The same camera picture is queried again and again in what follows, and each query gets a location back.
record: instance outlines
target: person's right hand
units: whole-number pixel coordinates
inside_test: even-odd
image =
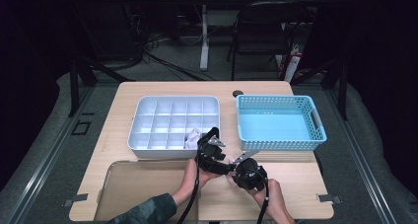
[[[271,217],[276,223],[280,224],[288,224],[288,223],[295,223],[293,217],[289,214],[285,199],[283,197],[282,189],[280,188],[280,184],[274,180],[268,180],[268,190],[269,190],[269,199],[268,199],[268,206],[265,213]],[[257,191],[256,189],[246,190],[249,195],[254,198],[257,202],[258,206],[262,206],[265,198],[265,188],[262,191]]]
[[[192,195],[196,181],[197,164],[194,159],[188,159],[184,169],[183,179],[178,190],[173,193],[175,205],[180,207]],[[199,168],[199,189],[202,189],[210,180],[219,178],[221,175],[209,173]]]

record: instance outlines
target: tray compartment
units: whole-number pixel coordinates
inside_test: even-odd
[[[147,96],[138,102],[128,146],[140,158],[191,158],[196,151],[184,148],[190,131],[212,127],[220,127],[215,97]]]

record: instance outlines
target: gray carpet floor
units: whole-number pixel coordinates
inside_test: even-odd
[[[188,42],[197,38],[185,37]],[[206,80],[230,80],[231,63],[226,62],[229,39],[225,36],[210,37],[209,68],[206,72],[199,71],[201,42],[196,44],[183,41],[160,40],[150,45],[150,53],[166,61],[190,70]],[[244,73],[239,79],[275,80],[275,73],[263,73],[264,69],[274,69],[274,60],[268,58],[240,58],[240,69],[258,65],[259,74]],[[169,66],[163,66],[145,56],[144,60],[130,68],[117,71],[119,74],[137,81],[179,81],[191,80]],[[68,218],[70,207],[63,206],[66,199],[77,193],[79,184],[99,138],[105,117],[117,90],[117,82],[100,71],[95,72],[99,83],[94,88],[86,88],[83,84],[82,106],[78,113],[69,118],[70,91],[69,76],[65,75],[58,83],[61,88],[58,102],[36,139],[22,165],[0,193],[0,223],[7,223],[12,215],[20,213],[19,223],[72,223]],[[328,192],[339,195],[343,203],[335,204],[335,215],[329,220],[304,220],[303,223],[393,223],[382,220],[379,204],[371,198],[365,185],[365,178],[359,172],[355,156],[351,149],[352,141],[347,137],[344,124],[355,134],[356,142],[361,147],[370,169],[375,176],[384,200],[393,215],[390,219],[397,223],[418,223],[417,211],[411,203],[416,198],[392,176],[383,158],[382,142],[367,109],[357,92],[349,87],[347,94],[348,121],[341,122],[335,112],[334,92],[323,91],[315,79],[302,86],[293,87],[295,95],[308,95],[318,108],[324,124],[328,140],[316,149],[316,155],[323,169],[323,179]],[[74,134],[77,121],[88,121],[90,127],[86,134]],[[24,210],[16,210],[23,194],[28,191],[38,167],[56,144],[61,144],[56,151],[51,169],[44,174],[46,179],[33,193],[33,198]]]

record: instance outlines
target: dark background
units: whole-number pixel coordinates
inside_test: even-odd
[[[343,1],[354,4],[318,7],[301,65],[318,67],[341,53],[347,56],[349,83],[358,90],[378,126],[384,157],[393,174],[418,195],[418,3]],[[155,26],[166,28],[170,25],[161,21],[175,21],[178,8],[162,7],[168,8],[172,13],[165,18],[154,15]],[[108,5],[98,9],[91,4],[76,9],[78,17],[68,5],[52,0],[0,2],[0,187],[8,182],[34,142],[58,97],[56,80],[69,72],[77,56],[141,58],[141,39],[133,34],[126,9],[114,10]],[[84,24],[93,32],[86,33]],[[165,31],[175,37],[177,29]],[[95,44],[91,36],[100,42]],[[119,43],[124,47],[112,47]]]

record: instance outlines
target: wooden table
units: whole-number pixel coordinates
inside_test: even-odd
[[[73,221],[92,221],[104,185],[108,167],[115,161],[138,160],[127,146],[138,101],[149,95],[211,95],[220,103],[221,138],[228,157],[242,154],[237,129],[234,90],[245,94],[292,95],[286,82],[129,82],[117,90],[102,133],[92,155],[78,194],[87,193],[84,201],[74,202]],[[269,178],[280,182],[290,214],[296,219],[328,219],[332,205],[317,200],[327,194],[313,152],[263,152],[254,159],[264,167]],[[254,220],[259,207],[241,188],[233,187],[225,177],[211,181],[196,199],[199,220]]]

